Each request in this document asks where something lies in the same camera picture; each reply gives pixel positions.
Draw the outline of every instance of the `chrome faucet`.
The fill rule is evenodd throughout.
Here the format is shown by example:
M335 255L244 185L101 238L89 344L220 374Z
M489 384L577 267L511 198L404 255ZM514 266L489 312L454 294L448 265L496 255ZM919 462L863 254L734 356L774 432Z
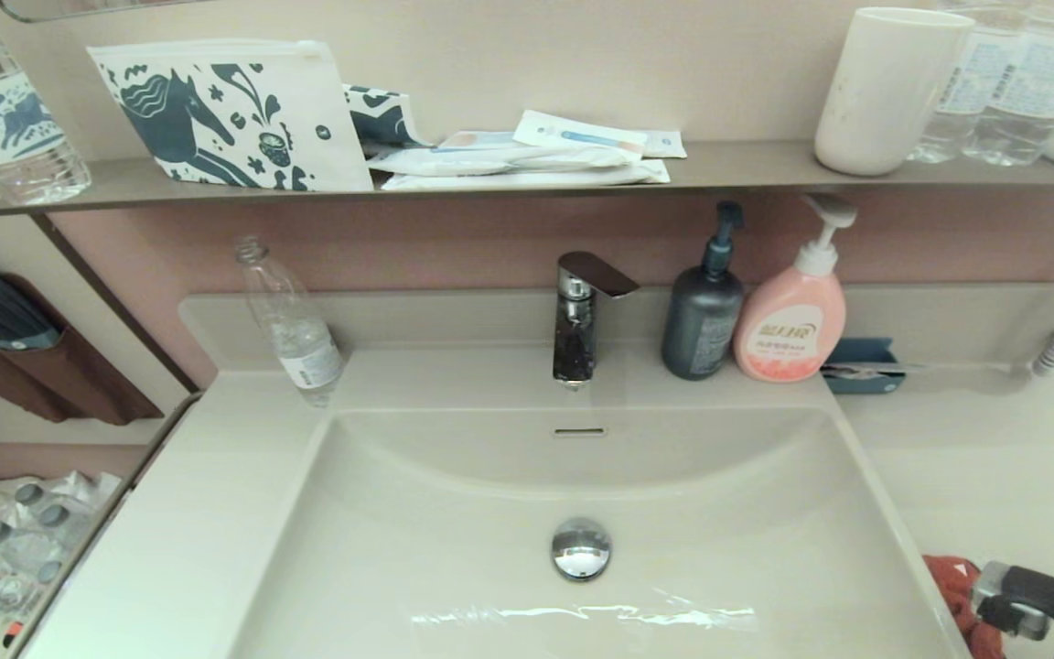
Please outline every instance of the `chrome faucet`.
M577 391L597 368L597 291L618 299L636 291L636 280L589 252L560 257L555 306L555 354L551 375Z

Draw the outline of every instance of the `mirror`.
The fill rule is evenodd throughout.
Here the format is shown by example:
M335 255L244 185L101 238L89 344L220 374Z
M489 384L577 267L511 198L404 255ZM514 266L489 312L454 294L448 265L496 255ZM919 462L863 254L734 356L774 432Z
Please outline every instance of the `mirror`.
M54 21L84 14L139 9L151 4L201 3L204 0L0 0L7 16L22 22Z

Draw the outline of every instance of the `pump dispenser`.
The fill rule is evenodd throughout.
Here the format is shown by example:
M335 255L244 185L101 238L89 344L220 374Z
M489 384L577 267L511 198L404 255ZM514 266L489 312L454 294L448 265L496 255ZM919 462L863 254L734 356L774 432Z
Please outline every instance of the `pump dispenser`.
M820 237L800 247L793 267L766 280L747 301L736 329L735 356L750 379L795 383L811 379L844 332L844 292L833 274L837 229L857 219L857 207L832 195L804 195L824 222Z
M743 226L743 206L718 205L718 232L706 243L702 266L678 276L665 318L662 362L685 380L706 380L723 367L743 308L743 283L727 270L731 230Z

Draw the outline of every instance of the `bottle label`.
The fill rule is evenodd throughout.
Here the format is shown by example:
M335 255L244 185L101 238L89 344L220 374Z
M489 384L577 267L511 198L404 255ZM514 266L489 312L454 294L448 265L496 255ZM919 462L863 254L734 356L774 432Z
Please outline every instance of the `bottle label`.
M723 362L726 349L731 345L735 322L735 316L707 317L703 321L702 332L698 334L698 347L694 350L694 362L690 362L690 372L702 375L703 372L718 371L718 365Z
M292 379L296 387L301 389L318 389L331 381L338 379L344 367L339 350L333 344L327 344L307 356L279 357L284 371Z
M821 325L823 311L815 305L779 309L745 341L748 364L766 379L805 379L819 370L826 356L816 349Z
M63 142L26 74L0 79L0 166L22 161Z
M987 109L1019 50L1019 34L977 28L971 33L962 59L954 67L938 112L974 116Z
M1054 120L1054 35L1029 32L1002 72L991 108Z

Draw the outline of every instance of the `sink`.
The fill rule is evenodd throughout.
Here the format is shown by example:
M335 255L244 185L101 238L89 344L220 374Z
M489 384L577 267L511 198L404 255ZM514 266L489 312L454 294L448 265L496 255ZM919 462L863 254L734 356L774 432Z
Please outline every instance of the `sink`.
M338 413L229 656L969 656L834 413ZM586 583L573 517L613 541Z

